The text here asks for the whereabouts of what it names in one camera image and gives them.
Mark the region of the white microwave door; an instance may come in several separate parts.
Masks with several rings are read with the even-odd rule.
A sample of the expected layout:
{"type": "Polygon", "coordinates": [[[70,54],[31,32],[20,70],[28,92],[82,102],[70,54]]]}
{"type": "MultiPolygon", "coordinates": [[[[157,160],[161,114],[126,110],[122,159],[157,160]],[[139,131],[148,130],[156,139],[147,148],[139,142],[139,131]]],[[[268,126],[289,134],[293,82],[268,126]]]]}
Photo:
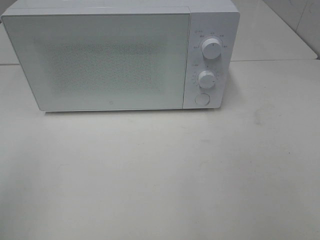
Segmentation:
{"type": "Polygon", "coordinates": [[[180,109],[188,14],[5,16],[40,110],[180,109]]]}

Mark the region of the white microwave oven body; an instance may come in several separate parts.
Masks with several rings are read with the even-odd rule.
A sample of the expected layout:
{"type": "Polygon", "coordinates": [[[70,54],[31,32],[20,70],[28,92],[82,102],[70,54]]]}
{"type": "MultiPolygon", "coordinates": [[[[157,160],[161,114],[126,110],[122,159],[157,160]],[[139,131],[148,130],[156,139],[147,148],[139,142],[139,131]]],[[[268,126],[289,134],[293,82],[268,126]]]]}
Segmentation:
{"type": "Polygon", "coordinates": [[[170,14],[189,15],[182,107],[169,109],[113,109],[80,111],[219,108],[222,103],[230,60],[240,20],[239,11],[230,0],[18,0],[5,10],[1,16],[1,21],[4,25],[3,18],[10,16],[112,16],[170,14]],[[201,49],[203,41],[210,37],[217,37],[222,41],[221,55],[215,59],[204,58],[201,49]],[[215,74],[216,82],[214,87],[210,89],[200,88],[198,84],[198,76],[202,71],[212,71],[215,74]],[[208,94],[210,96],[210,102],[208,105],[197,105],[195,103],[195,97],[199,94],[208,94]]]}

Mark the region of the white timer knob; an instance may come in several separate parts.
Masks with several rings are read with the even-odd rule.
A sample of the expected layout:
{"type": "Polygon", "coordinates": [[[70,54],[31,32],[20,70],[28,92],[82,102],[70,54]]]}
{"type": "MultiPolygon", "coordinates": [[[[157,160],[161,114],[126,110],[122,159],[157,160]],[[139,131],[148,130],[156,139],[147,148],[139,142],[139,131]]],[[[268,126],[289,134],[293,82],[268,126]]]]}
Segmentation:
{"type": "Polygon", "coordinates": [[[216,75],[210,70],[202,71],[198,75],[198,79],[197,79],[198,85],[202,89],[213,88],[215,86],[216,80],[217,80],[216,75]]]}

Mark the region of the upper white power knob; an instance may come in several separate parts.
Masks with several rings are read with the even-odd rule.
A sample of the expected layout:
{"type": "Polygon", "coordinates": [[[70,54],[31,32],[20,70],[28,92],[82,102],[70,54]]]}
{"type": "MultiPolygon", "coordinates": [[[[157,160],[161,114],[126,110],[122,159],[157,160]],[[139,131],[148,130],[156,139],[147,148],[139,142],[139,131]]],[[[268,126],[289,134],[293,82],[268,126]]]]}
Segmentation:
{"type": "Polygon", "coordinates": [[[215,36],[211,36],[205,39],[201,44],[201,51],[203,57],[208,60],[218,58],[222,53],[222,46],[222,41],[215,36]]]}

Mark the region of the round white door button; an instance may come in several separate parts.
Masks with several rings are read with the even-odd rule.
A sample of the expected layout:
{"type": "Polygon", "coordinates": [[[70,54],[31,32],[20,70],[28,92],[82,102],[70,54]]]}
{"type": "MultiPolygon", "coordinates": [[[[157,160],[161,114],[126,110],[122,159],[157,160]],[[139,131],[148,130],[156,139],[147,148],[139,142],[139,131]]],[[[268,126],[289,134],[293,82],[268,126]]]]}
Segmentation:
{"type": "Polygon", "coordinates": [[[206,106],[210,103],[210,96],[206,93],[198,94],[194,102],[199,106],[206,106]]]}

